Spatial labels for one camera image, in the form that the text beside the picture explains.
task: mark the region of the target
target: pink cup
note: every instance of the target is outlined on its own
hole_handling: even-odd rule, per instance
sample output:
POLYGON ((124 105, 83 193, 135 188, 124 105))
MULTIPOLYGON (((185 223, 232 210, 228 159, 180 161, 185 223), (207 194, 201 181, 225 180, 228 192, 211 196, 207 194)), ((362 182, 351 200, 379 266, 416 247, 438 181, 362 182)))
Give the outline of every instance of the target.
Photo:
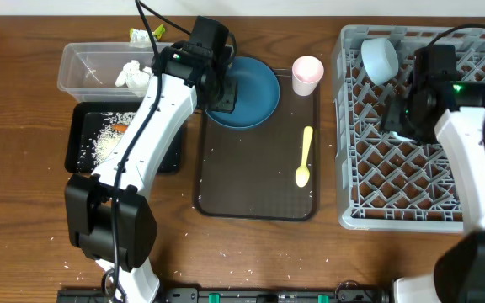
POLYGON ((292 72, 293 90, 299 96, 308 96, 323 77, 325 68, 316 57, 302 56, 293 63, 292 72))

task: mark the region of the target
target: green light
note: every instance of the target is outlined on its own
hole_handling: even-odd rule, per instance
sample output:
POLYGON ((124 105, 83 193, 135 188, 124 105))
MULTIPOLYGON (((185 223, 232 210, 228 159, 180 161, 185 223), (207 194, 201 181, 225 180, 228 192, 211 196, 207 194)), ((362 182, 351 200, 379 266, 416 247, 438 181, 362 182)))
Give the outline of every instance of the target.
POLYGON ((456 93, 459 93, 463 89, 462 85, 458 85, 458 84, 453 84, 452 87, 454 88, 456 93))

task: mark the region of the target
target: wooden table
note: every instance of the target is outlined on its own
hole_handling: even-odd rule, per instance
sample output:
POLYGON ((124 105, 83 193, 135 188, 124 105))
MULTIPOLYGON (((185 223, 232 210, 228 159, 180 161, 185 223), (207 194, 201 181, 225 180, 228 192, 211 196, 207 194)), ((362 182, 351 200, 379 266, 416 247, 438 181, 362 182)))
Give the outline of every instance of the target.
MULTIPOLYGON (((272 67, 312 55, 327 68, 321 91, 321 205, 304 223, 199 214, 190 196, 201 118, 192 115, 181 171, 153 185, 154 272, 168 286, 332 289, 346 279, 387 286, 392 279, 431 271, 460 236, 347 231, 338 223, 330 56, 346 24, 452 26, 475 20, 217 19, 235 33, 241 55, 272 67)), ((191 29, 194 18, 173 21, 191 29)), ((152 19, 152 26, 158 24, 152 19)), ((0 17, 0 301, 52 302, 63 287, 99 286, 100 268, 68 240, 63 189, 70 174, 63 162, 76 101, 57 89, 57 73, 66 44, 127 41, 128 29, 141 26, 138 17, 0 17)), ((181 39, 175 29, 163 37, 181 39)))

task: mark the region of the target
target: orange food piece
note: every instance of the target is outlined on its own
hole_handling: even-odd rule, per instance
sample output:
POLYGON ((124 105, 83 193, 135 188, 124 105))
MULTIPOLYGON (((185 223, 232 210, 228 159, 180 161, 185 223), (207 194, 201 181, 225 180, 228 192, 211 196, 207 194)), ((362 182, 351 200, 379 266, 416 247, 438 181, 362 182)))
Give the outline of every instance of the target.
POLYGON ((125 132, 126 129, 128 128, 128 125, 116 124, 116 125, 113 125, 112 127, 114 128, 114 130, 117 130, 119 132, 125 132))

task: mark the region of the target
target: tray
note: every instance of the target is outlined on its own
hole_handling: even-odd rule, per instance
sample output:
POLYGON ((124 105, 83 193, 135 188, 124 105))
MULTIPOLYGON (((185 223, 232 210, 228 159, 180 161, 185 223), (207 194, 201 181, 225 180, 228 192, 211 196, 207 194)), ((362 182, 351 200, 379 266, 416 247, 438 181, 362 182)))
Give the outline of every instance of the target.
POLYGON ((204 215, 304 221, 317 211, 319 197, 319 88, 300 97, 291 88, 291 70, 274 70, 280 102, 262 124, 234 130, 204 115, 196 169, 194 204, 204 215), (295 183, 301 165, 302 132, 314 128, 308 156, 310 180, 295 183))
MULTIPOLYGON (((113 114, 135 113, 141 102, 83 102, 74 108, 71 131, 68 136, 65 169, 69 173, 91 173, 98 165, 95 164, 95 153, 92 142, 96 140, 100 130, 111 124, 109 118, 113 114)), ((172 144, 157 173, 176 173, 181 163, 184 127, 173 138, 172 144)))
MULTIPOLYGON (((338 218, 348 229, 461 232, 461 205, 439 144, 417 146, 381 134, 385 100, 405 94, 414 52, 446 28, 348 25, 333 50, 338 150, 338 218), (391 81, 375 86, 360 56, 364 40, 385 37, 400 63, 391 81)), ((485 82, 485 30, 463 29, 438 41, 456 47, 464 81, 485 82)))

